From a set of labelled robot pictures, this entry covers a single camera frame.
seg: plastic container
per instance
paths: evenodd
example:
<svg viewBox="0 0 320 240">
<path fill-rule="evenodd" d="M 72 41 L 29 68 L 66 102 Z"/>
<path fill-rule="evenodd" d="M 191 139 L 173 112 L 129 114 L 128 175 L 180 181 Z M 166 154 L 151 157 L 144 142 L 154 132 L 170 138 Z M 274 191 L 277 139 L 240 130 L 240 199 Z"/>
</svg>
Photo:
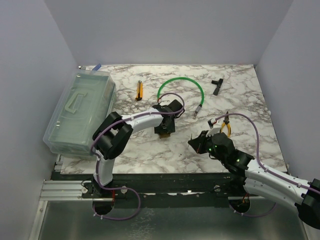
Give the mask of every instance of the plastic container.
<svg viewBox="0 0 320 240">
<path fill-rule="evenodd" d="M 55 154 L 89 157 L 93 134 L 115 101 L 116 84 L 108 72 L 78 70 L 60 97 L 43 141 Z"/>
</svg>

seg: marble table top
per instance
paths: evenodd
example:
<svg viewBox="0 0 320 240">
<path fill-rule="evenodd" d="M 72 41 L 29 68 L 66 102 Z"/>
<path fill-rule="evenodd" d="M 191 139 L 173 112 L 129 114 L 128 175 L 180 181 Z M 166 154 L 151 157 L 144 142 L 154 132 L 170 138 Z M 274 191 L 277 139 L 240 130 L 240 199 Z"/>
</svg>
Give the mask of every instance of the marble table top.
<svg viewBox="0 0 320 240">
<path fill-rule="evenodd" d="M 228 172 L 218 160 L 208 154 L 197 154 L 188 147 L 191 136 L 208 130 L 207 121 L 225 114 L 242 113 L 256 124 L 260 136 L 260 158 L 263 163 L 286 171 L 286 165 L 271 122 L 255 69 L 252 65 L 104 65 L 99 71 L 109 72 L 117 88 L 114 111 L 120 115 L 134 114 L 149 109 L 156 103 L 161 84 L 175 77 L 196 80 L 204 91 L 202 110 L 193 119 L 201 100 L 196 85 L 177 80 L 162 90 L 179 93 L 185 100 L 185 113 L 175 121 L 175 133 L 159 138 L 153 128 L 133 134 L 123 153 L 115 159 L 115 174 L 152 173 L 221 173 Z M 218 96 L 212 80 L 224 79 Z M 143 82 L 143 99 L 135 101 L 137 83 Z M 175 99 L 166 96 L 163 103 Z M 231 139 L 237 149 L 256 155 L 256 138 L 252 125 L 243 117 L 231 116 Z M 61 174 L 92 174 L 96 161 L 61 157 Z"/>
</svg>

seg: green tube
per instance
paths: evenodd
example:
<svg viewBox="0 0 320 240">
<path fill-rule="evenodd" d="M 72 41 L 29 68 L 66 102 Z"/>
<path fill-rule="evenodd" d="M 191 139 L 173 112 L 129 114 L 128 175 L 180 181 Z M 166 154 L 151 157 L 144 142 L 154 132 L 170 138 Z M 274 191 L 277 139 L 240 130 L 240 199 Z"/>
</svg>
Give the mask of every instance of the green tube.
<svg viewBox="0 0 320 240">
<path fill-rule="evenodd" d="M 200 102 L 200 105 L 202 106 L 202 104 L 204 104 L 205 94 L 204 94 L 204 91 L 202 90 L 201 86 L 199 85 L 199 83 L 197 83 L 195 80 L 193 80 L 193 79 L 191 79 L 191 78 L 184 77 L 184 76 L 179 76 L 179 77 L 171 78 L 171 79 L 169 79 L 168 81 L 166 81 L 164 84 L 162 84 L 161 87 L 160 87 L 159 90 L 158 90 L 157 98 L 160 97 L 160 92 L 161 92 L 161 90 L 164 88 L 164 86 L 167 85 L 168 83 L 172 82 L 172 81 L 175 81 L 175 80 L 187 80 L 187 81 L 190 81 L 190 82 L 194 83 L 195 85 L 197 85 L 197 87 L 200 89 L 200 92 L 201 92 L 201 102 Z"/>
</svg>

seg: gray wall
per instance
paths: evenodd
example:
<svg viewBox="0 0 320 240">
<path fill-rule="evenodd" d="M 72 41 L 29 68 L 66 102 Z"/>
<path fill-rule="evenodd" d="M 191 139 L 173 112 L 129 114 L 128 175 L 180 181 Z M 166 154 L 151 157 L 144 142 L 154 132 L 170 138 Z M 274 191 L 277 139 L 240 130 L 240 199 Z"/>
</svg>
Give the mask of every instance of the gray wall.
<svg viewBox="0 0 320 240">
<path fill-rule="evenodd" d="M 80 65 L 257 64 L 292 0 L 44 0 Z"/>
<path fill-rule="evenodd" d="M 27 239 L 55 156 L 42 137 L 76 68 L 42 0 L 1 1 L 0 238 Z"/>
<path fill-rule="evenodd" d="M 320 1 L 295 0 L 257 75 L 293 175 L 320 179 Z"/>
</svg>

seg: black t-shaped object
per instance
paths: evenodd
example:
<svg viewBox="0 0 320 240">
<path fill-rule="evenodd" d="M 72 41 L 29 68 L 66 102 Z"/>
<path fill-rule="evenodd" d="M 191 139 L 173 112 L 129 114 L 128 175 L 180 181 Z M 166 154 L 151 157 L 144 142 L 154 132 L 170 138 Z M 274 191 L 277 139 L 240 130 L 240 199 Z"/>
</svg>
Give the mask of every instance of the black t-shaped object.
<svg viewBox="0 0 320 240">
<path fill-rule="evenodd" d="M 219 93 L 219 90 L 220 90 L 220 87 L 222 85 L 222 83 L 224 82 L 224 80 L 222 78 L 219 79 L 219 81 L 215 81 L 215 80 L 212 80 L 211 83 L 212 84 L 215 84 L 216 85 L 216 88 L 213 92 L 213 95 L 217 96 L 218 93 Z"/>
</svg>

